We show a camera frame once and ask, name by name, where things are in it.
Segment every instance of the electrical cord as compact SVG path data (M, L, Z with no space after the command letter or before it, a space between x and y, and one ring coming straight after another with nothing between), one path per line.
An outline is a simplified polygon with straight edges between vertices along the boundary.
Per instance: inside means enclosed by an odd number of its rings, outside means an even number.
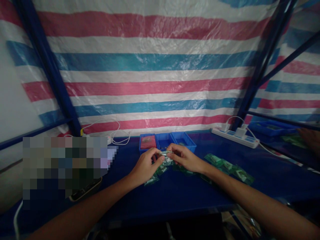
M245 123L244 123L244 120L243 120L241 117L238 117L238 116L229 117L228 120L226 121L226 124L228 124L229 120L230 120L231 118L234 118L234 117L241 119L242 122L243 122L243 124L245 124ZM255 140L258 140L258 139L256 138L256 136L253 134L253 132L251 132L251 130L250 130L248 127L246 127L246 129L252 134L252 136L255 138ZM282 157L282 156L279 156L279 155L274 154L273 152L269 151L268 149L266 149L266 148L260 143L260 141L259 141L259 145L260 145L262 148L264 148L264 150L266 150L267 152L269 152L269 153L271 153L271 154L273 154L273 155L275 155L275 156L277 156L277 157L284 158L284 159L288 159L287 157Z
M16 234L16 240L20 240L20 233L19 233L19 227L18 227L18 214L19 214L19 211L22 207L22 203L23 203L23 200L21 201L16 213L14 214L14 217L13 217L13 227L14 227L14 232Z
M115 131L113 131L112 133L110 133L110 137L111 137L111 139L112 139L112 143L113 143L113 144L116 144L116 145L127 145L128 142L129 142L129 140L130 140L131 134L125 132L125 131L122 130L122 129L120 129L120 123L119 123L117 120L113 119L113 118L109 118L109 119L99 119L99 120L95 121L94 123L92 123L92 124L90 124L90 125L88 125L88 126L85 126L84 128L81 129L80 135L82 136L82 135L83 135L83 130L86 129L86 128L88 128L88 127L91 127L93 124L96 124L96 123L101 122L101 121L107 121L107 120L114 120L114 121L116 121L116 122L119 124L118 129L115 130ZM120 141L120 142L116 142L116 141L114 140L114 136L116 135L116 133L117 133L118 131L123 131L124 133L128 134L129 137L126 138L125 140Z

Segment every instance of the small blue box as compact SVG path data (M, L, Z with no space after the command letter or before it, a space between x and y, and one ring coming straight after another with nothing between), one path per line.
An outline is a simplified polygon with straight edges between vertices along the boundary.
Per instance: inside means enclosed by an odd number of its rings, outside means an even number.
M185 132L172 132L171 133L176 144L186 146L191 152L194 153L197 145L191 140L191 138Z
M170 143L176 143L171 133L159 133L156 134L157 148L161 151L165 151L169 147Z
M142 153L148 151L148 149L141 149L141 138L142 138L142 137L147 137L147 136L154 136L154 133L148 133L148 134L141 134L141 135L140 135L140 140L139 140L139 152L140 152L140 155L141 155Z
M265 134L269 137L295 133L298 128L293 125L277 121L251 122L248 127L250 130Z

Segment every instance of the another person's hand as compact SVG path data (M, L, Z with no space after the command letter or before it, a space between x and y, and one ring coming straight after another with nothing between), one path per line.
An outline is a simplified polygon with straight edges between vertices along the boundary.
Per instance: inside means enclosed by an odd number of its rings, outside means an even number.
M308 147L313 150L320 159L320 131L298 128L298 132Z
M168 153L167 156L173 159L176 164L184 166L191 172L202 173L206 167L206 162L194 155L188 148L171 143L167 148L167 151L172 151L173 153Z
M137 185L141 185L148 181L156 172L158 167L162 164L164 156L156 159L156 153L159 152L161 151L156 148L150 148L148 151L141 154L136 166L129 174L132 176L132 180L135 181Z

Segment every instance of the person's right hand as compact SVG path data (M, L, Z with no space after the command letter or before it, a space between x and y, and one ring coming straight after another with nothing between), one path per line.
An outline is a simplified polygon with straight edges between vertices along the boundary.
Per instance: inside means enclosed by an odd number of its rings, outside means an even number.
M167 148L167 151L174 152L168 153L167 156L174 160L176 163L184 166L189 171L203 173L207 163L194 155L185 146L171 143Z

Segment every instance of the blue plastic tray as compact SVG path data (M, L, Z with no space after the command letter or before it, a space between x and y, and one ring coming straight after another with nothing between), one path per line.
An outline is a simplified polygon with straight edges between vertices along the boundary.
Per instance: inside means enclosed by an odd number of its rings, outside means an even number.
M154 136L154 133L148 133L148 134L141 134L140 135L140 140L139 140L139 152L140 152L140 155L146 151L148 151L148 149L141 149L141 138L142 137L146 137L146 136Z
M197 145L191 140L191 138L185 132L172 132L171 133L176 144L186 146L191 152L194 153Z
M296 126L277 121L251 122L249 129L270 137L297 132Z
M170 143L177 144L177 142L174 140L171 133L159 133L159 134L156 134L155 136L156 136L157 148L161 151L165 151L167 147L170 145Z

